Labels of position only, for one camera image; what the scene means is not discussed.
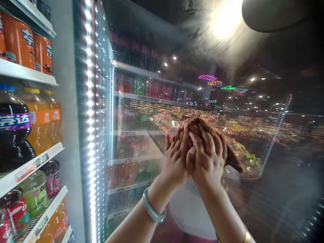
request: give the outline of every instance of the orange soda bottle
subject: orange soda bottle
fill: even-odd
[[[61,128],[61,110],[62,106],[60,103],[57,103],[54,100],[55,92],[51,90],[43,90],[42,98],[45,100],[46,104],[50,109],[50,120],[51,120],[51,129],[50,129],[50,138],[53,145],[62,142],[63,137],[60,133]]]
[[[46,102],[39,96],[39,89],[24,87],[21,99],[29,109],[31,132],[27,140],[33,146],[36,155],[40,155],[51,146],[49,138],[50,114]]]

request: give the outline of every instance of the finger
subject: finger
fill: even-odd
[[[180,145],[180,150],[182,151],[183,154],[187,153],[189,149],[189,138],[190,136],[189,136],[188,123],[186,123],[183,128],[183,139]]]
[[[175,143],[174,148],[176,150],[180,149],[180,145],[182,144],[182,140],[183,140],[183,131],[180,133],[179,139],[177,140],[177,142]]]
[[[213,137],[211,136],[211,134],[209,132],[207,132],[207,130],[202,125],[198,124],[198,127],[200,128],[200,131],[202,134],[202,139],[205,144],[206,153],[209,156],[211,156],[212,153],[215,152],[215,143],[214,143]]]
[[[188,150],[187,158],[186,158],[186,170],[187,170],[188,174],[192,173],[193,164],[195,161],[195,154],[196,154],[195,147],[192,147],[191,149]]]
[[[165,133],[165,140],[166,140],[166,145],[165,145],[164,152],[167,151],[171,146],[170,134],[168,133],[168,131],[166,131]]]
[[[196,147],[196,151],[198,152],[198,154],[204,154],[205,150],[204,150],[204,143],[202,139],[193,132],[190,132],[189,136],[191,137],[193,145]]]
[[[217,133],[214,136],[214,143],[215,143],[216,154],[218,156],[222,155],[223,154],[223,145],[222,145],[222,141],[220,140]]]
[[[220,133],[220,132],[217,132],[217,134],[219,135],[219,138],[222,141],[222,146],[223,146],[223,159],[224,159],[224,161],[226,161],[226,159],[227,159],[227,144],[225,142],[224,135],[222,133]]]
[[[180,127],[180,126],[178,126],[177,131],[176,131],[175,133],[176,133],[176,134],[175,134],[174,137],[173,137],[173,141],[172,141],[172,143],[171,143],[171,147],[174,147],[174,146],[175,146],[177,140],[178,140],[179,137],[180,137],[180,133],[181,133],[181,127]]]

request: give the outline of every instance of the bracelet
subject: bracelet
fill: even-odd
[[[149,187],[147,187],[144,192],[143,192],[143,202],[144,202],[144,207],[149,214],[149,216],[153,219],[154,222],[157,223],[162,223],[163,220],[165,219],[165,209],[163,210],[162,215],[158,214],[157,212],[154,211],[152,206],[150,205],[147,197],[147,191],[149,190]]]

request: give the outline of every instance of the purple label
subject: purple label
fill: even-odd
[[[0,131],[15,131],[31,127],[29,113],[0,114]]]

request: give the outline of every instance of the price tag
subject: price tag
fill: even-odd
[[[33,172],[37,168],[36,162],[31,163],[30,165],[24,167],[19,172],[15,174],[15,178],[17,182],[22,181],[25,177],[27,177],[30,173]]]
[[[42,155],[38,159],[36,159],[36,165],[41,166],[43,163],[45,163],[50,157],[48,156],[48,153]]]
[[[42,222],[39,224],[37,229],[35,230],[35,235],[38,236],[42,228],[46,225],[48,221],[48,216],[46,215],[45,218],[42,220]]]

